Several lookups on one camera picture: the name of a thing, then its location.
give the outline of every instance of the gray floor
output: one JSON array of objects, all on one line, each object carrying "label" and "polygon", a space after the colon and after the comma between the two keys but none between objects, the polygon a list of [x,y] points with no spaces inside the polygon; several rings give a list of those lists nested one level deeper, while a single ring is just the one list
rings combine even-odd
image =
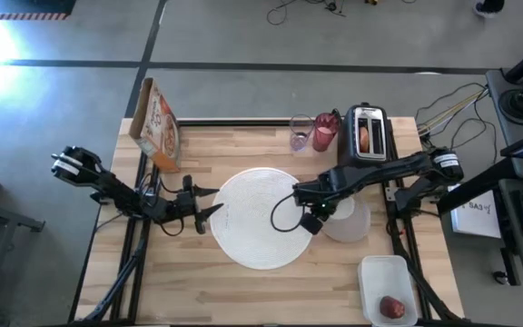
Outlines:
[{"label": "gray floor", "polygon": [[[64,22],[0,22],[0,60],[140,60],[158,0],[78,0]],[[159,62],[355,64],[485,68],[512,65],[523,55],[523,1],[508,1],[482,21],[470,2],[419,0],[378,6],[348,0],[346,18],[302,1],[287,22],[271,26],[279,1],[170,0],[153,50]],[[55,180],[49,155],[85,146],[110,165],[136,69],[0,67],[0,204],[47,221],[41,234],[19,233],[0,282],[0,308],[13,326],[65,322],[98,206]],[[359,74],[151,69],[181,117],[316,114],[370,102],[389,115],[418,107],[481,75]],[[475,92],[462,90],[421,118]],[[497,124],[487,98],[479,106]],[[449,145],[468,110],[433,141]],[[469,124],[457,140],[474,134]],[[498,147],[502,147],[497,130]],[[488,167],[493,132],[458,149],[470,178]],[[453,235],[451,261],[466,316],[523,326],[523,285],[504,287],[489,272],[501,265],[498,242]]]}]

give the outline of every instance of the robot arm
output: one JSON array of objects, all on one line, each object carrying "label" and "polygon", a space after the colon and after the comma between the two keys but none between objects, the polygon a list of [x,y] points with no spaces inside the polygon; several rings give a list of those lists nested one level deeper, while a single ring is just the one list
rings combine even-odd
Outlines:
[{"label": "robot arm", "polygon": [[458,157],[447,148],[419,152],[408,157],[366,167],[337,166],[321,173],[318,179],[293,185],[294,201],[307,206],[310,213],[301,218],[301,226],[312,234],[336,211],[338,202],[362,190],[365,186],[419,176],[410,188],[398,190],[395,200],[398,211],[425,196],[439,186],[453,185],[463,178]]},{"label": "robot arm", "polygon": [[144,193],[140,185],[133,190],[119,181],[116,176],[104,169],[98,155],[80,147],[66,146],[57,155],[52,166],[54,176],[62,181],[78,187],[92,187],[96,190],[90,195],[92,199],[103,204],[103,199],[113,199],[114,206],[124,215],[134,219],[149,219],[163,225],[184,217],[195,216],[197,233],[205,233],[204,223],[222,203],[211,208],[200,210],[196,197],[217,193],[216,189],[203,189],[192,183],[192,177],[183,177],[183,188],[176,191],[175,200],[166,200],[158,194]]}]

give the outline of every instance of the paper plate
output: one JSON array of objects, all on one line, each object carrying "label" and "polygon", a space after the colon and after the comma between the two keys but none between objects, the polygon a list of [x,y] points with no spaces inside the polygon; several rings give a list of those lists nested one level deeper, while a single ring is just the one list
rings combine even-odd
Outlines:
[{"label": "paper plate", "polygon": [[[215,196],[213,204],[224,203],[210,218],[213,237],[237,263],[252,269],[275,269],[296,260],[308,247],[311,234],[298,227],[280,233],[270,224],[271,209],[292,193],[298,180],[273,168],[253,168],[234,175]],[[278,228],[296,225],[302,208],[293,198],[276,209]]]}]

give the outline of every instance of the wooden table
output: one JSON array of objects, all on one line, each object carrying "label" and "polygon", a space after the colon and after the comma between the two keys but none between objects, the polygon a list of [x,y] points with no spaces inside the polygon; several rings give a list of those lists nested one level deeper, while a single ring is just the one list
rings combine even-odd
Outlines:
[{"label": "wooden table", "polygon": [[[390,120],[399,157],[420,151],[414,119]],[[133,186],[141,153],[127,135],[130,122],[123,120],[112,171]],[[218,188],[251,167],[275,167],[308,181],[336,164],[336,146],[322,154],[311,148],[293,154],[288,127],[182,127],[181,134],[182,172],[162,175],[169,188],[178,188],[182,176],[188,173],[201,187]],[[233,262],[208,225],[207,234],[199,235],[189,219],[185,231],[177,237],[152,228],[137,323],[369,323],[360,306],[357,266],[364,256],[392,254],[392,248],[385,232],[387,216],[381,186],[371,185],[360,194],[371,209],[372,226],[367,237],[357,243],[338,243],[320,233],[312,237],[308,249],[295,262],[270,271]],[[214,195],[202,198],[199,204],[207,207],[213,199]],[[431,205],[423,209],[435,211]],[[99,223],[115,214],[113,207],[103,207]],[[413,225],[425,277],[448,307],[463,316],[439,219],[421,215]],[[125,226],[125,219],[116,220],[94,237],[76,318],[89,313],[112,285]],[[171,223],[167,229],[174,232],[178,226]],[[128,294],[124,299],[127,305]]]}]

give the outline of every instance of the glass cup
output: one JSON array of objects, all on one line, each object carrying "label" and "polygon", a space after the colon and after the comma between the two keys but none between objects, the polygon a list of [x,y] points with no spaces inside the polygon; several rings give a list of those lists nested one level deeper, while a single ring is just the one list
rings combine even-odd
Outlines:
[{"label": "glass cup", "polygon": [[334,136],[340,129],[340,114],[338,110],[332,110],[332,113],[322,113],[316,117],[314,122],[314,142],[312,147],[318,152],[324,152],[328,145],[334,139]]},{"label": "glass cup", "polygon": [[314,129],[314,121],[305,114],[296,114],[290,119],[290,148],[294,152],[306,148],[306,143]]}]

